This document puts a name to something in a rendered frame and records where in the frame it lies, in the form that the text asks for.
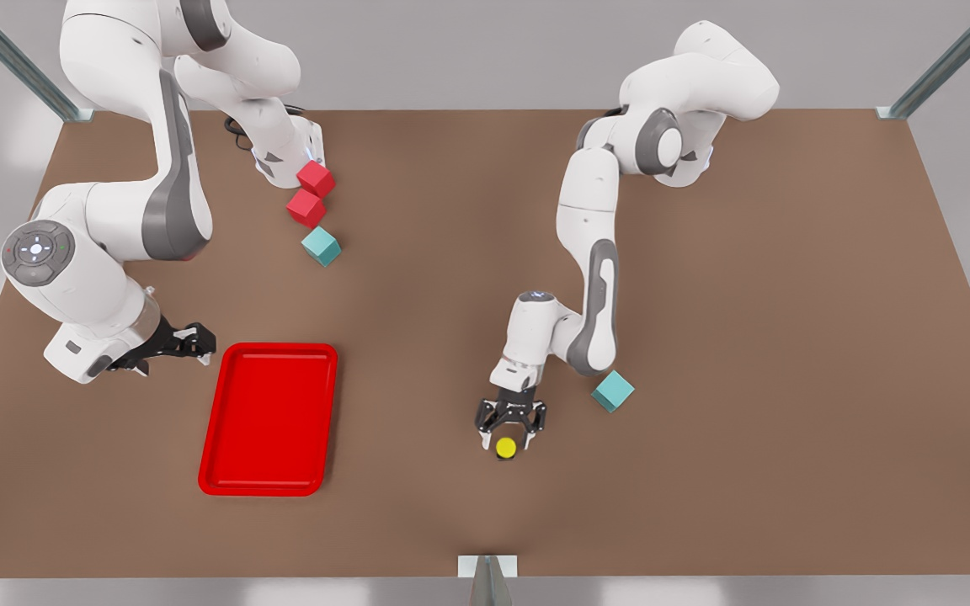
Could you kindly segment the teal cube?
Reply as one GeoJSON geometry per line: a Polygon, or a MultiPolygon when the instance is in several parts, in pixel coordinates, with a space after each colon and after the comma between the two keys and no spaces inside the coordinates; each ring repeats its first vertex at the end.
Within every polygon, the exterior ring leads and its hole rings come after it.
{"type": "Polygon", "coordinates": [[[308,256],[321,266],[330,265],[342,253],[338,239],[324,230],[322,226],[311,229],[306,237],[301,239],[301,245],[308,256]]]}
{"type": "Polygon", "coordinates": [[[613,369],[592,392],[592,397],[609,413],[620,409],[620,406],[634,392],[627,379],[613,369]]]}

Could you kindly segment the silver frame post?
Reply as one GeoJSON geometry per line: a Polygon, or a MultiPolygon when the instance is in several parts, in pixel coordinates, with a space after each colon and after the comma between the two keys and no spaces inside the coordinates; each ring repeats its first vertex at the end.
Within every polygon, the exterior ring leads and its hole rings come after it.
{"type": "Polygon", "coordinates": [[[0,62],[64,122],[89,122],[93,109],[78,108],[72,100],[2,30],[0,62]]]}
{"type": "Polygon", "coordinates": [[[459,555],[459,578],[471,578],[469,606],[513,606],[507,578],[517,576],[516,555],[459,555]]]}
{"type": "Polygon", "coordinates": [[[877,107],[875,114],[880,120],[907,120],[963,65],[970,61],[970,26],[950,45],[926,72],[921,74],[897,101],[890,106],[877,107]]]}

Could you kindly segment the red cube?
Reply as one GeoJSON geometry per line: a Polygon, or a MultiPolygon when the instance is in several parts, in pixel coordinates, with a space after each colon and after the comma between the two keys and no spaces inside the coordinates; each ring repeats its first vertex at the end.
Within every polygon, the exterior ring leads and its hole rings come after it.
{"type": "Polygon", "coordinates": [[[327,214],[323,198],[309,192],[308,189],[298,189],[286,203],[286,211],[294,221],[307,226],[308,229],[316,229],[327,214]]]}
{"type": "Polygon", "coordinates": [[[296,174],[296,179],[299,180],[301,188],[306,189],[319,199],[328,196],[336,185],[331,170],[328,170],[326,166],[316,160],[309,161],[304,168],[300,169],[296,174]]]}

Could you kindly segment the red rectangular tray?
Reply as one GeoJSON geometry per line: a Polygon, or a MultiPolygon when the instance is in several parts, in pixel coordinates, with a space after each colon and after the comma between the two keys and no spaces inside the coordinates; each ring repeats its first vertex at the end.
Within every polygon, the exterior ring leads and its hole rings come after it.
{"type": "Polygon", "coordinates": [[[338,353],[324,343],[235,343],[222,356],[199,487],[307,497],[326,475],[338,353]]]}

